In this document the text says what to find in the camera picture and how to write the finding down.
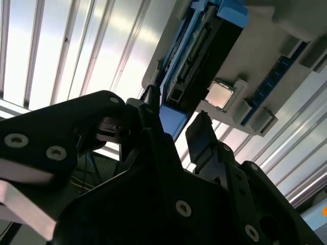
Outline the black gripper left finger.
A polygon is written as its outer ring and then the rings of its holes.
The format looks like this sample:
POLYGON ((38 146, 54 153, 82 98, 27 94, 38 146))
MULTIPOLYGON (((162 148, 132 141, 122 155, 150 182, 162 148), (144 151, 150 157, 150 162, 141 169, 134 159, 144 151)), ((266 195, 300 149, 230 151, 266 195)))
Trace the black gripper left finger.
POLYGON ((180 165, 172 137, 159 118, 159 88, 122 100, 102 90, 1 121, 1 179, 61 183, 78 157, 116 143, 123 156, 144 149, 146 161, 180 165))

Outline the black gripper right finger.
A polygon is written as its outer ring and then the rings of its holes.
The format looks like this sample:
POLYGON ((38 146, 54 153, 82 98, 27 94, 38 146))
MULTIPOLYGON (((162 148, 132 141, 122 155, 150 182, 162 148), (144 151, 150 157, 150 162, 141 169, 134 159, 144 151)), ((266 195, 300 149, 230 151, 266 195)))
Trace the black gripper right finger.
POLYGON ((265 212, 281 219, 302 220, 259 166, 251 161, 236 162, 232 149, 216 138, 206 112, 196 116, 185 135, 191 162, 196 165, 194 174, 218 181, 237 218, 258 221, 259 204, 265 212))

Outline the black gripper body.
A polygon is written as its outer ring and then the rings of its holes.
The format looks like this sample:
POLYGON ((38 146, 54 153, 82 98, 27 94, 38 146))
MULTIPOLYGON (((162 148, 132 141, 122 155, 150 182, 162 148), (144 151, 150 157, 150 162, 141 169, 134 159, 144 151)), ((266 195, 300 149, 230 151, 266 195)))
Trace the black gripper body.
POLYGON ((260 170, 226 166, 214 179, 181 170, 186 186, 164 196, 139 166, 74 200, 54 244, 321 244, 260 170))

